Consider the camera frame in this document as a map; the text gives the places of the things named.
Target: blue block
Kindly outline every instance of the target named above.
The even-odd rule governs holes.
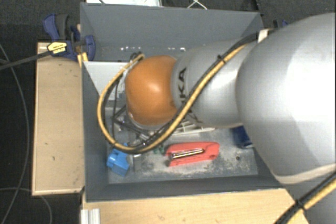
[[[112,172],[121,176],[125,176],[130,167],[126,157],[126,153],[117,149],[113,149],[113,151],[108,156],[106,165],[112,169]]]

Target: yellow cable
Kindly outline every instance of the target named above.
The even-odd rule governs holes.
[[[237,49],[233,50],[231,53],[229,53],[223,61],[220,61],[204,78],[203,80],[199,83],[199,85],[196,87],[195,91],[193,94],[190,96],[189,100],[186,102],[184,108],[180,112],[180,114],[176,117],[176,119],[173,121],[173,123],[169,126],[169,128],[165,131],[165,133],[160,136],[156,141],[154,141],[152,144],[140,149],[138,153],[142,153],[148,150],[151,150],[155,148],[156,146],[160,145],[166,138],[168,138],[172,132],[175,130],[175,128],[180,124],[180,122],[184,119],[184,117],[187,115],[188,111],[194,104],[196,98],[202,91],[202,89],[206,86],[206,84],[210,81],[210,79],[226,64],[226,62],[230,61],[232,57],[234,57],[241,49],[243,49],[246,46],[246,44],[241,45]],[[129,151],[129,150],[135,150],[136,147],[130,147],[130,146],[124,146],[120,143],[118,143],[114,138],[111,137],[110,133],[106,129],[103,120],[102,120],[102,115],[101,115],[101,107],[102,103],[104,100],[104,97],[110,87],[115,83],[115,81],[129,68],[131,67],[134,63],[138,62],[144,57],[143,54],[137,56],[133,61],[129,62],[127,65],[123,67],[122,70],[120,70],[117,75],[114,76],[114,78],[107,84],[107,86],[104,88],[103,92],[100,95],[100,98],[98,100],[98,105],[97,105],[97,118],[98,118],[98,123],[99,126],[106,137],[106,139],[114,146],[117,146],[121,150]]]
[[[323,189],[321,189],[315,196],[313,196],[308,202],[305,203],[304,208],[308,210],[322,200],[326,195],[333,192],[336,189],[336,179],[330,181]]]
[[[323,189],[316,193],[311,199],[306,202],[303,207],[305,210],[309,210],[325,196],[332,193],[336,189],[336,179],[330,181]],[[289,219],[288,224],[295,223],[295,220],[304,213],[303,209],[299,209],[295,214]]]

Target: blue clamp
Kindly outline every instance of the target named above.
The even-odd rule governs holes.
[[[96,54],[96,43],[93,39],[92,35],[88,35],[85,37],[83,41],[80,41],[80,34],[76,27],[71,26],[70,30],[72,35],[68,34],[67,30],[67,21],[68,15],[66,14],[49,14],[43,20],[43,27],[45,32],[51,37],[53,42],[61,40],[66,43],[66,47],[62,52],[54,53],[50,50],[50,54],[52,56],[61,56],[68,58],[73,61],[77,61],[78,52],[75,51],[75,46],[83,46],[86,45],[86,53],[88,55],[88,60],[93,61],[94,56]]]
[[[114,148],[108,156],[106,165],[112,169],[112,172],[121,176],[125,176],[130,167],[126,157],[126,153]]]

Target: metal rod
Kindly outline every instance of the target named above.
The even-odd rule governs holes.
[[[181,151],[181,152],[177,152],[177,153],[172,153],[171,159],[178,159],[178,158],[193,156],[193,155],[201,154],[201,153],[204,153],[204,149],[202,149],[202,148],[196,148],[194,150]]]

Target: blue object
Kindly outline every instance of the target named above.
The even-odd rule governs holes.
[[[117,149],[113,149],[108,156],[106,165],[112,169],[112,172],[125,176],[130,165],[126,160],[127,154]]]
[[[243,126],[232,129],[235,142],[240,148],[254,147]]]
[[[49,14],[46,18],[43,20],[43,27],[45,32],[51,37],[51,40],[59,41],[62,40],[62,42],[66,42],[67,47],[66,51],[53,53],[50,51],[51,56],[61,56],[68,58],[73,61],[77,61],[77,55],[78,53],[74,50],[74,46],[77,45],[86,45],[86,53],[88,55],[88,60],[93,61],[94,56],[96,54],[96,43],[93,39],[92,35],[88,35],[85,37],[83,41],[78,41],[74,44],[71,43],[70,38],[67,36],[67,17],[68,15],[56,15],[56,14]],[[74,27],[70,27],[70,30],[74,34],[75,41],[80,39],[80,33],[79,31]]]
[[[52,41],[60,39],[57,26],[56,26],[56,14],[49,14],[43,20],[43,28],[45,32],[51,37]]]

